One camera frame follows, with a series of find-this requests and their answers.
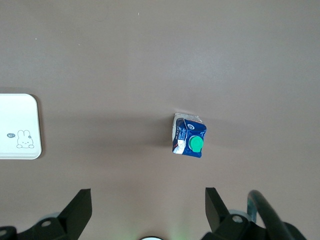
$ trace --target metal bolt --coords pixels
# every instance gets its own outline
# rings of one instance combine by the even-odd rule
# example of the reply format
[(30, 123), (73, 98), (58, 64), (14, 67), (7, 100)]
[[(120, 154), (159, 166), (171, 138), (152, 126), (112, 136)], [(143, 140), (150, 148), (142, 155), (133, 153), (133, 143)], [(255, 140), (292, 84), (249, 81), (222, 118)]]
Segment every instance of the metal bolt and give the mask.
[(235, 215), (232, 217), (232, 220), (235, 222), (235, 223), (238, 223), (238, 224), (241, 224), (243, 223), (244, 221), (242, 220), (242, 217), (238, 216), (238, 215)]
[(41, 227), (47, 227), (51, 224), (51, 221), (44, 221), (42, 224), (41, 224)]

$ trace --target green cap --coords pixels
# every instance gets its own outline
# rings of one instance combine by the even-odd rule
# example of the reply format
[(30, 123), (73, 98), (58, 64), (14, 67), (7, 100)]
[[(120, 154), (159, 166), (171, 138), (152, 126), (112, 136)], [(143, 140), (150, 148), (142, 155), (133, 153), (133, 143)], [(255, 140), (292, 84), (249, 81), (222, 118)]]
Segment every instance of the green cap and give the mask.
[(204, 146), (204, 141), (199, 136), (192, 136), (189, 140), (189, 147), (194, 153), (200, 153), (202, 147)]

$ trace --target cartoon rabbit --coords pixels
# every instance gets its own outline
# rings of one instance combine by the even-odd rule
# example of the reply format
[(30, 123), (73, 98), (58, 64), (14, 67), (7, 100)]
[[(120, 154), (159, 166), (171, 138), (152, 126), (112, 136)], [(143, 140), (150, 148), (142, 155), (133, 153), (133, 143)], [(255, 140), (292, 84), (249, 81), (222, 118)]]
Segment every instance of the cartoon rabbit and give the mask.
[(24, 149), (33, 149), (34, 141), (32, 140), (30, 136), (30, 132), (28, 130), (20, 130), (18, 131), (18, 145), (16, 146), (18, 149), (24, 148)]

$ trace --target white plate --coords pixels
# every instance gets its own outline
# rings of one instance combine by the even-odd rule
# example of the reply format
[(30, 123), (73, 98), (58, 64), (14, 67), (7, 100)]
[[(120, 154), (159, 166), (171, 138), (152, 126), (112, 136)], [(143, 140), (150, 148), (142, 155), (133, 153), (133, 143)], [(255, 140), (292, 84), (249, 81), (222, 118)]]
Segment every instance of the white plate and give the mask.
[(29, 94), (0, 94), (0, 159), (41, 154), (37, 101)]

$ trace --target speech bubble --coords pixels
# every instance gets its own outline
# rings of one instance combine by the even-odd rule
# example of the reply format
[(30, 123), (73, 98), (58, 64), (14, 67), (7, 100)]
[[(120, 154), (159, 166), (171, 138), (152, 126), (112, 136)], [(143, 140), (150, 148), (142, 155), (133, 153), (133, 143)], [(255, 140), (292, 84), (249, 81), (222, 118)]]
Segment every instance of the speech bubble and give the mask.
[(7, 134), (7, 137), (10, 138), (10, 139), (14, 138), (15, 136), (16, 135), (14, 133), (8, 133)]

